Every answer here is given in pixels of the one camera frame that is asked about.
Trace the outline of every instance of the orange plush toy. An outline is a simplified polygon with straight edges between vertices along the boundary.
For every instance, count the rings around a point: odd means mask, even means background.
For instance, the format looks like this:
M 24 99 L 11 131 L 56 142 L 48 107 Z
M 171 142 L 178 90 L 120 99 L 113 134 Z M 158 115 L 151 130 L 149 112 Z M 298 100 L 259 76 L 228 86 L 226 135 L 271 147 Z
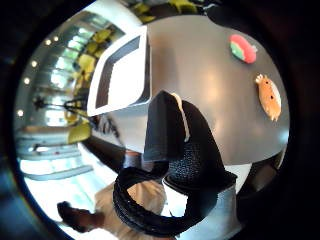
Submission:
M 256 77 L 256 83 L 259 86 L 259 98 L 263 110 L 272 121 L 277 121 L 281 113 L 281 97 L 277 86 L 262 74 Z

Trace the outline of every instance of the ceiling light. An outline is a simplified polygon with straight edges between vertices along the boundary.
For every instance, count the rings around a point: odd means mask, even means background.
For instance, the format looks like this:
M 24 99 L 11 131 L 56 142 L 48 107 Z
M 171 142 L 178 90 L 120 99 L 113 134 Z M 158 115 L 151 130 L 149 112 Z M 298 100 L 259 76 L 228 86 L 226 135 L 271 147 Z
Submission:
M 24 82 L 26 85 L 28 85 L 28 84 L 30 83 L 30 78 L 25 78 L 25 79 L 23 80 L 23 82 Z
M 46 41 L 45 41 L 45 43 L 46 43 L 46 45 L 50 45 L 51 44 L 51 40 L 50 39 L 47 39 Z
M 31 66 L 32 66 L 32 67 L 36 67 L 37 65 L 38 65 L 38 62 L 37 62 L 37 61 L 32 61 L 32 62 L 31 62 Z
M 22 116 L 23 116 L 23 111 L 22 111 L 21 109 L 19 109 L 19 110 L 17 111 L 17 115 L 18 115 L 19 117 L 22 117 Z

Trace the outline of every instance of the sushi toy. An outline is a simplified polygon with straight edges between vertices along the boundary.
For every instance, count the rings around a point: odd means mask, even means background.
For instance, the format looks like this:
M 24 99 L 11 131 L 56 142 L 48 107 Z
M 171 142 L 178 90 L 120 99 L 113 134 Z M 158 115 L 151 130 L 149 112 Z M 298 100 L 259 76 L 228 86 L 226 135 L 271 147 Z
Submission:
M 277 86 L 266 75 L 258 75 L 259 99 L 271 121 L 277 121 L 281 113 L 281 97 Z
M 257 48 L 239 34 L 230 36 L 232 54 L 246 63 L 254 63 L 257 59 Z

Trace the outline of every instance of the gray table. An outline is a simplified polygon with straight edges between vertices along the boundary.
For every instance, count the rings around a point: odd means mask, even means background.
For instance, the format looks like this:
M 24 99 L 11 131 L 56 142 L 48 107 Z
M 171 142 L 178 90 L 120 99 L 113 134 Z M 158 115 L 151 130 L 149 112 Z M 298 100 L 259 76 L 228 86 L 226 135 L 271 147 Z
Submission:
M 267 159 L 286 146 L 289 134 L 287 97 L 277 68 L 261 44 L 249 36 L 258 49 L 257 61 L 247 65 L 232 56 L 229 36 L 233 33 L 238 32 L 195 15 L 148 25 L 153 96 L 163 89 L 195 104 L 209 123 L 225 165 Z M 259 73 L 267 74 L 280 91 L 282 113 L 277 122 L 260 105 L 254 82 Z M 143 152 L 147 108 L 111 113 L 129 149 Z M 103 138 L 117 143 L 113 137 Z

